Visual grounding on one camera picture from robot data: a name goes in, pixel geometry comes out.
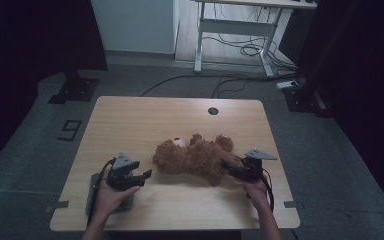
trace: black cable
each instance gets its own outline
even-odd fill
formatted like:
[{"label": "black cable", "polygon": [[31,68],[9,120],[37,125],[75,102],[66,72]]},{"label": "black cable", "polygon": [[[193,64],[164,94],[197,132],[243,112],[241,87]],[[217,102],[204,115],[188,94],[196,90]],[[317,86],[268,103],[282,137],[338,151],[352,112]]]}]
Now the black cable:
[{"label": "black cable", "polygon": [[299,240],[298,235],[297,235],[297,233],[295,232],[295,230],[291,229],[291,232],[292,232],[292,235],[294,235],[295,239],[296,239],[296,240]]},{"label": "black cable", "polygon": [[224,16],[224,13],[223,13],[223,4],[220,4],[220,13],[224,17],[224,19],[226,19],[226,16]]},{"label": "black cable", "polygon": [[232,79],[227,79],[225,81],[221,81],[221,79],[219,80],[219,83],[217,84],[216,88],[214,89],[213,91],[213,95],[211,96],[211,98],[214,98],[214,95],[215,93],[222,93],[222,92],[228,92],[228,91],[231,91],[231,92],[239,92],[241,90],[243,90],[244,88],[241,88],[239,90],[223,90],[221,92],[218,91],[218,89],[220,88],[221,85],[225,84],[225,83],[228,83],[228,82],[233,82],[233,81],[240,81],[240,80],[245,80],[245,81],[249,81],[249,82],[268,82],[268,81],[275,81],[275,80],[281,80],[281,79],[288,79],[288,78],[298,78],[300,77],[301,75],[299,74],[295,74],[295,73],[291,73],[291,74],[285,74],[285,75],[282,75],[282,76],[278,76],[278,77],[275,77],[275,78],[252,78],[252,77],[247,77],[247,78],[232,78]]},{"label": "black cable", "polygon": [[208,76],[205,76],[205,75],[182,75],[182,76],[176,76],[176,77],[171,77],[171,78],[168,78],[166,80],[163,80],[162,82],[160,83],[157,83],[156,85],[152,86],[150,89],[146,90],[144,93],[142,93],[141,95],[139,95],[139,97],[143,97],[145,94],[147,94],[148,92],[152,91],[153,89],[155,89],[156,87],[166,83],[166,82],[169,82],[169,81],[172,81],[172,80],[175,80],[175,79],[179,79],[179,78],[204,78],[204,77],[208,77],[208,78],[219,78],[219,77],[223,77],[223,76],[220,76],[220,75],[208,75]]},{"label": "black cable", "polygon": [[86,226],[89,226],[89,223],[92,220],[93,210],[95,208],[96,197],[98,196],[99,185],[101,184],[101,181],[103,180],[102,178],[104,176],[105,169],[108,167],[109,164],[111,164],[111,165],[114,164],[114,162],[115,162],[115,158],[109,160],[105,164],[105,166],[102,168],[101,172],[99,173],[98,179],[96,180],[95,184],[93,185],[92,200],[91,200],[90,205],[89,205],[89,215],[87,216],[87,225]]},{"label": "black cable", "polygon": [[264,185],[266,185],[266,188],[267,188],[267,193],[269,194],[269,198],[270,198],[270,209],[274,210],[274,196],[273,196],[273,189],[272,187],[269,185],[269,183],[267,182],[267,179],[261,175],[261,180],[263,181]]},{"label": "black cable", "polygon": [[247,21],[249,20],[249,18],[251,17],[251,15],[254,13],[254,11],[255,11],[255,7],[256,7],[256,6],[254,6],[254,7],[252,8],[252,12],[249,14],[248,18],[246,19]]},{"label": "black cable", "polygon": [[[271,7],[270,7],[270,8],[269,8],[269,12],[268,12],[268,16],[267,16],[267,22],[268,22],[269,19],[270,19],[271,10],[272,10],[272,9],[271,9]],[[215,5],[214,5],[214,15],[215,15],[215,17],[217,18],[217,13],[216,13]],[[218,34],[218,35],[219,35],[220,40],[219,40],[219,39],[216,39],[216,38],[213,38],[213,37],[204,37],[203,39],[212,39],[212,40],[218,41],[218,42],[220,42],[220,43],[222,43],[222,44],[225,44],[225,45],[228,45],[228,46],[232,46],[232,47],[240,48],[240,53],[241,53],[242,55],[245,55],[245,56],[256,56],[256,55],[259,55],[260,52],[263,50],[263,47],[264,47],[264,45],[265,45],[265,43],[266,43],[266,38],[264,38],[264,37],[260,37],[260,38],[252,39],[252,37],[250,36],[250,40],[249,40],[249,41],[233,42],[233,41],[227,41],[227,40],[223,39],[223,38],[221,37],[221,34]],[[261,46],[261,45],[257,45],[257,44],[255,44],[255,43],[253,42],[253,41],[261,40],[261,39],[264,40],[262,46]],[[235,43],[249,43],[249,44],[246,44],[246,45],[244,45],[244,46],[238,46],[238,45],[234,45]],[[277,51],[277,49],[278,49],[278,46],[277,46],[277,43],[276,43],[276,42],[272,41],[272,43],[275,44],[275,49],[274,49],[273,52],[271,52],[271,51],[269,50],[267,55],[268,55],[268,57],[270,58],[270,60],[271,60],[272,62],[275,62],[274,65],[277,66],[277,67],[286,67],[286,68],[290,69],[291,71],[296,71],[298,68],[297,68],[294,64],[291,64],[291,63],[282,61],[282,60],[280,60],[280,59],[278,59],[278,58],[276,57],[275,53],[276,53],[276,51]],[[255,53],[249,53],[249,52],[247,52],[248,49],[254,50]]]},{"label": "black cable", "polygon": [[260,12],[258,13],[258,17],[257,17],[257,19],[255,19],[256,22],[258,22],[258,20],[260,20],[262,10],[263,10],[263,7],[260,7]]},{"label": "black cable", "polygon": [[294,70],[290,70],[290,69],[287,69],[287,68],[284,68],[284,69],[281,68],[281,69],[277,69],[276,70],[276,75],[279,76],[280,75],[279,74],[280,71],[295,72]]},{"label": "black cable", "polygon": [[216,4],[214,3],[214,18],[217,19]]},{"label": "black cable", "polygon": [[269,173],[266,169],[264,169],[264,168],[263,168],[263,172],[265,172],[265,173],[267,174],[267,177],[269,178],[269,181],[270,181],[270,187],[273,188],[273,184],[272,184],[272,182],[271,182],[271,176],[270,176],[270,173]]},{"label": "black cable", "polygon": [[220,92],[218,91],[218,86],[220,86],[221,80],[223,79],[223,77],[232,77],[233,80],[240,80],[240,79],[247,79],[247,78],[249,78],[249,76],[242,75],[242,74],[226,74],[226,75],[223,75],[222,77],[220,77],[220,79],[219,79],[219,81],[217,83],[217,87],[214,88],[214,91],[213,91],[213,94],[211,95],[211,98],[214,98],[214,95],[216,94],[216,92],[217,92],[217,98],[220,97]]}]

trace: wall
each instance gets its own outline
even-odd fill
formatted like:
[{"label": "wall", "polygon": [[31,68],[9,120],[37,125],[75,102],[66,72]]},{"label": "wall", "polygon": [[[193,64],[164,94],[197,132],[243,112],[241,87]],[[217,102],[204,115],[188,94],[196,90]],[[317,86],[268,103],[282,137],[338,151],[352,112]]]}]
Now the wall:
[{"label": "wall", "polygon": [[105,50],[174,54],[178,0],[92,0]]}]

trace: brown teddy bear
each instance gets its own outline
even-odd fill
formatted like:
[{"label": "brown teddy bear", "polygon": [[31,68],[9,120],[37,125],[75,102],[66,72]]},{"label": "brown teddy bear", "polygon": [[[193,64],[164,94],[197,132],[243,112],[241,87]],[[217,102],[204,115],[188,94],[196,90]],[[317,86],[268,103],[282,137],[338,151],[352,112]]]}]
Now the brown teddy bear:
[{"label": "brown teddy bear", "polygon": [[231,153],[232,149],[230,137],[219,135],[215,142],[209,142],[195,134],[188,146],[179,138],[163,142],[155,150],[152,161],[164,173],[189,173],[205,178],[211,186],[218,186],[228,173],[221,168],[221,159],[242,166],[240,158]]}]

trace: power strip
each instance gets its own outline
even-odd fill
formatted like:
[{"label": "power strip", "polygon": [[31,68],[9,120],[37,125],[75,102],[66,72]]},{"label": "power strip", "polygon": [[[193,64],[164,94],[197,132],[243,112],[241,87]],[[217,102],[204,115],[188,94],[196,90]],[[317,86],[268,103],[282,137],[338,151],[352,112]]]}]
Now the power strip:
[{"label": "power strip", "polygon": [[283,88],[290,88],[290,87],[296,87],[298,86],[298,82],[296,81],[287,81],[276,84],[277,89],[283,89]]}]

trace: wooden table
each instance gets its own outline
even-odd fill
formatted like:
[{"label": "wooden table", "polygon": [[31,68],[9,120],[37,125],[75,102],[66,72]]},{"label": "wooden table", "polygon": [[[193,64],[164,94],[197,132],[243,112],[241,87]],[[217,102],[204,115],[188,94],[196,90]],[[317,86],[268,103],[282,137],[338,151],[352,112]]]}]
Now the wooden table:
[{"label": "wooden table", "polygon": [[[201,15],[199,18],[198,28],[198,45],[195,53],[195,67],[196,73],[201,72],[202,64],[202,34],[209,33],[224,33],[236,35],[249,35],[266,37],[267,41],[264,44],[262,51],[259,53],[261,62],[263,63],[264,70],[268,77],[274,77],[270,61],[268,59],[268,52],[270,45],[273,41],[277,25],[284,8],[290,9],[315,9],[317,4],[315,2],[307,3],[304,0],[192,0],[201,3]],[[222,19],[206,19],[204,18],[205,3],[220,3],[220,4],[235,4],[235,5],[252,5],[252,6],[265,6],[278,8],[275,19],[271,23],[261,22],[248,22],[248,21],[231,21]]]},{"label": "wooden table", "polygon": [[[209,108],[219,113],[211,115]],[[278,158],[263,167],[272,177],[274,215],[280,228],[297,228],[295,208],[282,161],[270,130],[263,105],[257,100],[100,97],[84,133],[60,202],[51,220],[54,231],[83,231],[90,177],[120,152],[140,167],[134,174],[152,169],[153,175],[135,194],[134,207],[114,214],[107,230],[238,230],[258,228],[258,218],[242,187],[229,177],[218,187],[192,175],[168,175],[152,164],[156,147],[175,137],[187,142],[195,133],[214,140],[220,133],[235,144],[233,153],[244,156],[252,148]]]}]

